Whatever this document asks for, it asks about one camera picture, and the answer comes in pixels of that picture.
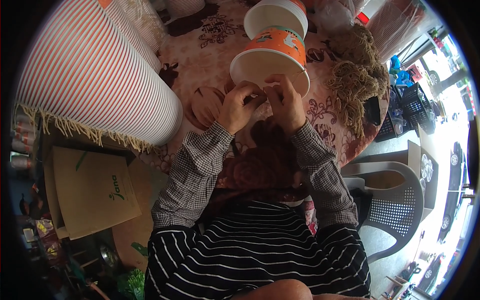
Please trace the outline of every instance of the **plastic chair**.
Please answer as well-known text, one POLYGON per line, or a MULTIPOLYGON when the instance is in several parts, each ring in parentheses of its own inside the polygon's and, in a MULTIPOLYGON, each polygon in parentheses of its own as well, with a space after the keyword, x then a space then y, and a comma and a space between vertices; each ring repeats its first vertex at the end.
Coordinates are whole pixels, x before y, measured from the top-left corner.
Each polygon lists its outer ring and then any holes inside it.
POLYGON ((341 174, 350 190, 361 188, 373 194, 372 205, 362 225, 377 227, 396 239, 392 247, 368 256, 368 262, 390 256, 405 247, 417 231, 423 214, 423 191, 415 172, 405 164, 386 161, 346 165, 341 174), (390 189, 374 189, 365 187, 362 178, 345 178, 379 171, 398 172, 405 182, 390 189))

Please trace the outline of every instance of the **hand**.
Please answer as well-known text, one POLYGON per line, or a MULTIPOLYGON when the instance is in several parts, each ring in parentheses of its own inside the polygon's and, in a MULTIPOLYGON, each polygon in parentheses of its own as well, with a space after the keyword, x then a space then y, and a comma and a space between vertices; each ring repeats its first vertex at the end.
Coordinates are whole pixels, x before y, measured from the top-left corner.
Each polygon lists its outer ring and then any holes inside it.
POLYGON ((266 100, 265 93, 258 85, 242 81, 225 96, 217 122, 231 135, 234 135, 247 125, 253 112, 266 100), (255 94, 257 97, 248 102, 248 99, 245 98, 251 94, 255 94))
POLYGON ((294 135, 306 122, 301 96, 292 86, 290 79, 284 74, 272 74, 265 78, 270 84, 278 82, 280 85, 266 86, 264 91, 272 106, 273 116, 285 134, 294 135))

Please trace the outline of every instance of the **checkered sleeve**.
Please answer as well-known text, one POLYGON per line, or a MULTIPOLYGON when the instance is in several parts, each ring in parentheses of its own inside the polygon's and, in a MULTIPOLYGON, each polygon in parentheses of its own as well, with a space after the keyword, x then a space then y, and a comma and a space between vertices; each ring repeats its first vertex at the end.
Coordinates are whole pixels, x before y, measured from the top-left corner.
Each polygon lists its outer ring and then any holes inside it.
POLYGON ((173 159, 167 186, 152 208, 154 228, 191 228, 204 211, 233 136, 220 124, 198 135, 189 132, 173 159))
POLYGON ((332 224, 356 226, 357 207, 340 175, 336 150, 325 145, 308 121, 291 140, 297 148, 297 162, 308 179, 318 228, 332 224))

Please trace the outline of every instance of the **round table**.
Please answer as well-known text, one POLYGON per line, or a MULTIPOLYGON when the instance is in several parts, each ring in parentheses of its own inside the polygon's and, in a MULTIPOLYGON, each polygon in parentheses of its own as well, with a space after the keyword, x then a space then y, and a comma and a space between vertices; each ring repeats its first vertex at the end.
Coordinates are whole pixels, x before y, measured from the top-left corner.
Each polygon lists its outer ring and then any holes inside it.
MULTIPOLYGON (((222 103, 235 86, 229 75, 230 62, 250 41, 243 29, 243 17, 249 7, 245 0, 207 3, 192 16, 167 22, 169 37, 160 51, 163 67, 159 75, 180 98, 184 118, 177 134, 160 148, 159 154, 144 153, 140 155, 142 161, 168 173, 185 134, 202 133, 211 124, 204 116, 210 114, 211 107, 222 103), (192 105, 201 107, 196 110, 197 115, 192 105)), ((338 55, 329 47, 328 37, 317 32, 311 22, 305 45, 311 81, 310 91, 303 99, 305 115, 325 143, 337 150, 343 166, 373 141, 380 126, 365 121, 365 137, 358 139, 342 125, 332 105, 333 93, 324 85, 338 55)), ((379 100, 381 120, 385 118, 388 101, 387 91, 379 100)), ((270 104, 262 104, 247 126, 236 134, 210 203, 259 190, 268 190, 268 197, 278 201, 297 201, 308 195, 305 190, 292 188, 300 180, 299 168, 292 163, 296 161, 295 148, 271 116, 270 104)))

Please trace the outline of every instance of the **green logo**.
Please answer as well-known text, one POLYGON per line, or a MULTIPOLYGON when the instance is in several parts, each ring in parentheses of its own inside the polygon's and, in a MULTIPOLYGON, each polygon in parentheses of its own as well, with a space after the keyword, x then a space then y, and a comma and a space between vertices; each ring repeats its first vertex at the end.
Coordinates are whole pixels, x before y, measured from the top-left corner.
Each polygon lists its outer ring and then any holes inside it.
POLYGON ((120 188, 119 188, 119 183, 117 182, 117 176, 115 175, 112 175, 112 180, 113 180, 113 187, 115 188, 115 191, 116 192, 111 192, 110 195, 108 195, 108 197, 112 200, 115 200, 115 196, 118 196, 120 197, 122 200, 125 200, 125 197, 123 197, 121 194, 120 194, 120 188))

